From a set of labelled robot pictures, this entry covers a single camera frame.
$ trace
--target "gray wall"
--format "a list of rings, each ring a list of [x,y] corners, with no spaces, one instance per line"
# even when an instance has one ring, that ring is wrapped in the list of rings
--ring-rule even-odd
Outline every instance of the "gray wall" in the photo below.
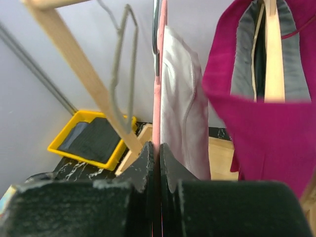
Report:
[[[233,0],[170,0],[168,24],[198,53],[204,71],[217,21]],[[152,55],[153,0],[103,0],[120,22],[124,5],[129,3],[139,24],[134,114],[152,121],[154,62]],[[58,9],[105,86],[110,83],[116,31],[106,12],[96,0]],[[54,48],[40,26],[29,15],[20,0],[0,0],[0,21],[48,74],[55,85],[78,109],[98,110],[77,77]],[[127,87],[133,25],[127,24],[120,83],[117,89],[121,110],[126,111]],[[212,110],[209,125],[223,124]]]
[[[11,184],[52,171],[60,157],[47,146],[71,118],[0,39],[0,197]]]

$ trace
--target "drawstring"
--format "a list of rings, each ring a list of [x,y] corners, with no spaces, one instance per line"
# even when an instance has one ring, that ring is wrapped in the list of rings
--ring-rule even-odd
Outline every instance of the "drawstring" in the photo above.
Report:
[[[301,28],[299,28],[298,30],[296,30],[296,31],[294,31],[294,32],[292,32],[292,33],[289,33],[289,34],[287,34],[287,35],[282,36],[282,37],[281,37],[282,40],[287,39],[287,38],[290,38],[290,37],[296,35],[297,33],[301,32],[305,27],[307,27],[307,26],[308,26],[310,23],[312,23],[314,20],[316,20],[316,14],[315,14],[315,16],[313,16],[307,23],[305,23],[305,24],[304,24]]]

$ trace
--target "pink strap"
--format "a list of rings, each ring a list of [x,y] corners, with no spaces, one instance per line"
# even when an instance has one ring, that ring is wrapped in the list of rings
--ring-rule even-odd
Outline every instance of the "pink strap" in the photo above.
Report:
[[[159,75],[154,83],[154,114],[153,114],[153,145],[154,158],[159,154],[160,147],[160,103],[161,103],[161,73],[164,26],[167,24],[167,0],[162,0],[159,20],[157,46],[159,51]]]

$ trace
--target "yellow tray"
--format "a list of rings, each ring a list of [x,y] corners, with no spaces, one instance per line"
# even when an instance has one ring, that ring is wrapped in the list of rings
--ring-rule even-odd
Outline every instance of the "yellow tray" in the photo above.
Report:
[[[97,117],[106,118],[104,113],[101,113],[101,112],[91,112],[91,111],[84,111],[84,110],[76,112],[75,115],[66,124],[66,126],[57,135],[57,137],[55,137],[55,139],[50,143],[47,150],[49,152],[56,153],[62,157],[69,157],[69,158],[72,158],[72,159],[75,159],[78,161],[83,161],[83,162],[86,162],[88,164],[92,164],[92,165],[97,166],[99,168],[113,171],[116,168],[121,156],[123,155],[123,153],[126,149],[126,145],[123,142],[123,140],[119,141],[117,147],[114,149],[114,151],[113,151],[113,153],[112,153],[112,155],[109,158],[107,163],[100,163],[97,161],[88,160],[88,159],[85,159],[83,157],[79,157],[79,156],[76,156],[76,155],[73,155],[73,154],[70,154],[67,152],[62,152],[62,151],[57,150],[58,147],[63,143],[63,141],[66,139],[66,137],[68,136],[70,131],[75,127],[75,125],[78,122],[90,123]],[[135,132],[137,129],[135,117],[132,118],[132,126],[133,126],[133,131]]]

